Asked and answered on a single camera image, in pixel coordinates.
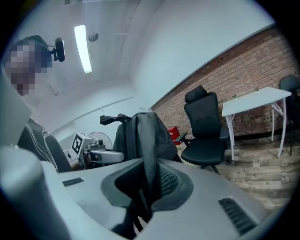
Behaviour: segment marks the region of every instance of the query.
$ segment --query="fan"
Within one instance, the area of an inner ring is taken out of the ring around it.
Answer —
[[[103,145],[105,145],[105,148],[107,148],[107,149],[113,148],[112,141],[106,134],[101,133],[101,132],[92,132],[92,133],[90,133],[90,135],[97,138],[98,140],[102,140]]]

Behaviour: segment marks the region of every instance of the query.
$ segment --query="brick wall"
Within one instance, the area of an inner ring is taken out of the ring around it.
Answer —
[[[280,80],[288,75],[299,76],[296,58],[285,37],[275,27],[263,30],[219,55],[197,70],[153,107],[166,127],[179,127],[179,132],[192,129],[183,106],[187,92],[202,85],[208,92],[217,94],[221,116],[223,102],[234,95],[240,97],[264,87],[279,88]],[[248,135],[271,131],[272,111],[270,106],[236,114],[233,120],[235,135]],[[282,118],[275,114],[275,129],[282,128]]]

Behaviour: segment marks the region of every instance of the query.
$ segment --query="chair seat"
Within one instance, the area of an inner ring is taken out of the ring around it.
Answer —
[[[224,158],[225,147],[219,138],[193,139],[181,154],[182,159],[196,165],[218,165]]]

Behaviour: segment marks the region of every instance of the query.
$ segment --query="table leg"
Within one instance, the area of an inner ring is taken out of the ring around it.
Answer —
[[[282,135],[281,135],[281,143],[279,147],[279,153],[277,157],[280,157],[282,147],[283,147],[283,142],[285,141],[285,128],[286,128],[286,105],[285,105],[285,98],[282,99],[282,104],[283,104],[283,127],[282,127]]]
[[[271,141],[273,141],[273,137],[274,137],[274,109],[272,108],[272,137],[271,137]]]
[[[230,136],[231,159],[232,159],[232,161],[234,161],[234,149],[233,149],[234,138],[233,138],[233,126],[232,126],[233,117],[234,117],[234,115],[225,116],[226,121],[227,121],[227,125],[228,125],[229,136]]]

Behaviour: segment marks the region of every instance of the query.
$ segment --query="white desk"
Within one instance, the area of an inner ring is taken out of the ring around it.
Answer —
[[[291,93],[284,90],[279,90],[275,88],[263,88],[256,92],[251,92],[246,94],[242,97],[235,98],[231,101],[223,103],[223,111],[222,116],[226,117],[228,129],[229,129],[229,136],[230,136],[230,143],[231,143],[231,155],[233,159],[233,146],[234,146],[234,136],[233,136],[233,118],[236,113],[241,113],[243,111],[247,111],[256,107],[260,107],[263,105],[271,104],[272,106],[272,138],[274,136],[274,110],[279,113],[283,117],[283,129],[282,129],[282,137],[281,143],[279,147],[279,153],[277,157],[280,157],[283,142],[285,139],[285,127],[286,127],[286,106],[285,106],[285,98],[290,96]],[[282,109],[276,104],[276,101],[282,99],[283,103],[283,111]]]

